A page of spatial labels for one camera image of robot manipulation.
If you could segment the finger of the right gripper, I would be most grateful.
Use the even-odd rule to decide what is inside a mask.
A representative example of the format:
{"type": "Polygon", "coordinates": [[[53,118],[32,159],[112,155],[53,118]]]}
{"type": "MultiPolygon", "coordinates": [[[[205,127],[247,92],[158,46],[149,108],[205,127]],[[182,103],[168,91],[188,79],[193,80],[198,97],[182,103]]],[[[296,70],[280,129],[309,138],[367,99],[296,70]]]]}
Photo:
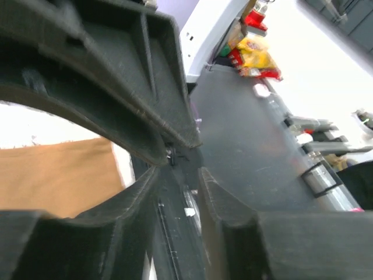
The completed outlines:
{"type": "Polygon", "coordinates": [[[158,132],[99,87],[41,58],[1,54],[1,100],[65,118],[151,165],[167,164],[158,132]]]}
{"type": "Polygon", "coordinates": [[[134,1],[2,1],[1,57],[83,78],[176,143],[201,141],[175,21],[134,1]]]}

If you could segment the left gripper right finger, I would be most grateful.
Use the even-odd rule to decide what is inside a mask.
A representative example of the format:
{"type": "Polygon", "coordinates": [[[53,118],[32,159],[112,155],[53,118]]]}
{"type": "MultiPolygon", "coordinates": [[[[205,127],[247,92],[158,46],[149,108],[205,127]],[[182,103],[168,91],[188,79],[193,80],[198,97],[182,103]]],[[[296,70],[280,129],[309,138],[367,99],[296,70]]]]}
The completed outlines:
{"type": "Polygon", "coordinates": [[[207,279],[371,279],[372,213],[259,212],[199,170],[207,279]]]}

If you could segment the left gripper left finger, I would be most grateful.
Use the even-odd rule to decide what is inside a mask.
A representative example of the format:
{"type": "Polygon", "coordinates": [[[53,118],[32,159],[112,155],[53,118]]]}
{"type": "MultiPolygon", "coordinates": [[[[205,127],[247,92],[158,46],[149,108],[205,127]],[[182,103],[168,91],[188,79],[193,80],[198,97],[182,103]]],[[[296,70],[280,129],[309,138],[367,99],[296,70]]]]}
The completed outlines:
{"type": "Polygon", "coordinates": [[[75,218],[1,212],[2,279],[143,279],[159,170],[75,218]]]}

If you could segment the brown clothing garment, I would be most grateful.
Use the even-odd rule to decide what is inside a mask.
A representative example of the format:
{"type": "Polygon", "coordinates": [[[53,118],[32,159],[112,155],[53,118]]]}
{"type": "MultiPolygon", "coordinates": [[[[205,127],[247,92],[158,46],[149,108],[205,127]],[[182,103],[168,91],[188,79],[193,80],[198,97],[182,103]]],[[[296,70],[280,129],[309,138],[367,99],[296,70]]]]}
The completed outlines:
{"type": "Polygon", "coordinates": [[[124,189],[105,138],[1,150],[1,209],[74,218],[124,189]]]}

